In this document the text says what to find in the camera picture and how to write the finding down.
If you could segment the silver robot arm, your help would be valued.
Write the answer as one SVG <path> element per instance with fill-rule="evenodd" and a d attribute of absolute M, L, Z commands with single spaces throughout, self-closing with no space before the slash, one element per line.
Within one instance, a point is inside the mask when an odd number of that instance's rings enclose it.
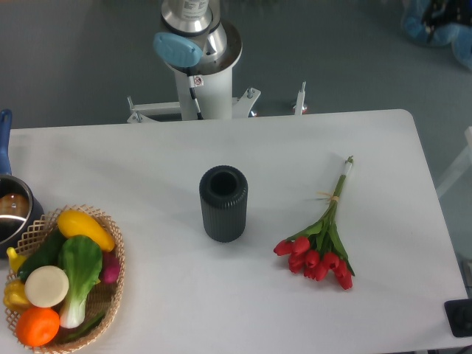
<path fill-rule="evenodd" d="M 221 17 L 220 1 L 163 1 L 156 54 L 187 76 L 217 74 L 240 59 L 242 39 Z"/>

